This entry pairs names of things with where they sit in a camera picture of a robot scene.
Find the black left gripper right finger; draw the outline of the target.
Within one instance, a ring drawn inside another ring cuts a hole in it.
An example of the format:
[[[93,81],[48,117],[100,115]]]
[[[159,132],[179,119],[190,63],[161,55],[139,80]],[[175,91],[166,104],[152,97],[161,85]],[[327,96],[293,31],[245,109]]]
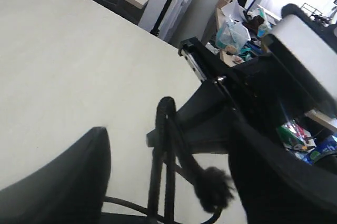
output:
[[[299,160],[232,109],[226,124],[229,168],[248,223],[336,223],[336,157]]]

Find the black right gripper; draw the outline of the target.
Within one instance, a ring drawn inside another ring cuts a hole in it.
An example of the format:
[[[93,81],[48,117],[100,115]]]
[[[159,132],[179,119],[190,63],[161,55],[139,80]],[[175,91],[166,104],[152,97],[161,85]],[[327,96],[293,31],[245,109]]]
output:
[[[177,119],[193,154],[228,153],[237,110],[225,89],[243,113],[257,112],[268,119],[292,119],[314,108],[304,87],[271,54],[229,66],[193,37],[180,43],[179,55],[204,82],[180,109],[173,98],[162,98],[157,114]],[[215,81],[221,77],[224,86]]]

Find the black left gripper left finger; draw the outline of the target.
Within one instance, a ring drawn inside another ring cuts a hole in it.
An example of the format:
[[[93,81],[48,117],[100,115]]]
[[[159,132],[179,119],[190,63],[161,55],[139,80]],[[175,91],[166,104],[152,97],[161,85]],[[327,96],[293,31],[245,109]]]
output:
[[[94,127],[53,161],[1,190],[1,223],[99,223],[111,173],[105,127]]]

